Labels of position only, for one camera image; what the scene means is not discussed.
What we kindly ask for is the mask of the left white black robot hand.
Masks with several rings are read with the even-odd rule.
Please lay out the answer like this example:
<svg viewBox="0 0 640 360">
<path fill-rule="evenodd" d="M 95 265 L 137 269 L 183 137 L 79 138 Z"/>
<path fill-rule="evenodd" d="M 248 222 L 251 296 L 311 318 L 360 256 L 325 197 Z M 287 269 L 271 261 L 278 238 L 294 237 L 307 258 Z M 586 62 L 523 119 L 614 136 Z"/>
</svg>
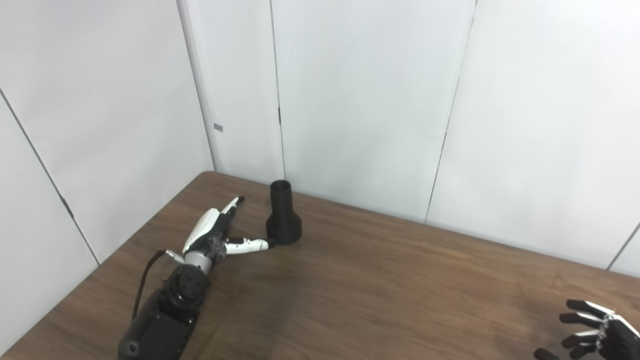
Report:
<svg viewBox="0 0 640 360">
<path fill-rule="evenodd" d="M 183 259 L 195 256 L 207 259 L 211 264 L 227 255 L 244 255 L 267 251 L 276 247 L 272 238 L 230 237 L 228 232 L 244 196 L 235 197 L 222 210 L 210 208 L 199 219 L 183 246 Z"/>
</svg>

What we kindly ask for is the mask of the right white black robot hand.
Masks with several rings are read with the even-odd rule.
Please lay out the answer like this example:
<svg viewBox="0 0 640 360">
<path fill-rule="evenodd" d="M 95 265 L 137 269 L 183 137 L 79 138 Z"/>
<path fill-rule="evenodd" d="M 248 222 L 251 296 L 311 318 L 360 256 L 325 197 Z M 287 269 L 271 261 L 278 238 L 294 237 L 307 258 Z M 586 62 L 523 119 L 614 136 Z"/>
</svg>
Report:
<svg viewBox="0 0 640 360">
<path fill-rule="evenodd" d="M 573 312 L 561 313 L 563 324 L 580 324 L 589 328 L 563 339 L 561 346 L 571 360 L 599 354 L 604 360 L 638 360 L 640 335 L 626 319 L 614 310 L 587 300 L 568 299 L 566 307 Z"/>
</svg>

